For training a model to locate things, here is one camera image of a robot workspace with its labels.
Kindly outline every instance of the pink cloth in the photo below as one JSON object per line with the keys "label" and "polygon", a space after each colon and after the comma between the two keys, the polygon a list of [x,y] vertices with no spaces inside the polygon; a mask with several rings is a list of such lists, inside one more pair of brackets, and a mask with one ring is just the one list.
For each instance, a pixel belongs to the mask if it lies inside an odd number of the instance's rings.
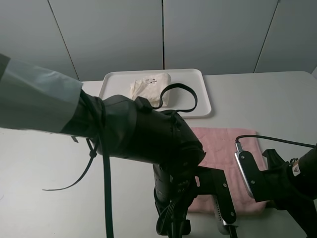
{"label": "pink cloth", "polygon": [[[200,166],[224,170],[235,211],[238,215],[259,214],[266,202],[255,202],[246,191],[240,175],[234,153],[235,138],[244,134],[256,134],[254,130],[237,128],[203,128],[194,127],[193,132],[203,144],[206,151]],[[250,151],[260,170],[266,170],[261,150],[256,138],[240,139],[244,150]],[[199,195],[188,209],[189,212],[213,213],[210,195]]]}

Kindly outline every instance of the plastic tray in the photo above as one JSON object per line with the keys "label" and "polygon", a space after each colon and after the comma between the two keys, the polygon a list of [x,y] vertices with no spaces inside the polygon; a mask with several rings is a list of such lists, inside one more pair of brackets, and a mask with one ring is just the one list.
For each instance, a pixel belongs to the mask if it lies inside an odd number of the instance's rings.
{"label": "plastic tray", "polygon": [[[108,73],[103,81],[99,97],[106,99],[113,95],[123,95],[130,98],[130,84],[144,76],[166,72],[171,76],[171,83],[183,83],[191,87],[198,96],[198,104],[190,113],[179,113],[184,118],[205,117],[211,112],[211,104],[206,91],[202,73],[197,69],[166,69],[148,71],[126,71]],[[167,109],[189,109],[195,104],[193,96],[180,88],[171,89]]]}

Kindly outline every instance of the white table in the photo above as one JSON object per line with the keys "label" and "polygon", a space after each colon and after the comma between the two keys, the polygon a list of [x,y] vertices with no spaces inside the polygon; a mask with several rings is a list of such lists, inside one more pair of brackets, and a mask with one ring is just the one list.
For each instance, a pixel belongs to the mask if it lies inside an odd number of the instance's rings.
{"label": "white table", "polygon": [[[259,134],[306,143],[317,142],[317,80],[305,72],[215,75],[205,77],[212,114],[188,119],[190,126],[241,127]],[[97,95],[101,82],[86,82]],[[102,160],[73,183],[88,162],[84,139],[35,131],[0,129],[0,237],[104,238]],[[260,141],[262,150],[275,148],[284,159],[307,149]],[[153,199],[152,166],[111,159],[113,221],[116,238],[154,238],[158,218]],[[193,238],[222,238],[212,215],[189,215]],[[267,209],[259,217],[239,217],[240,238],[304,238],[286,213]]]}

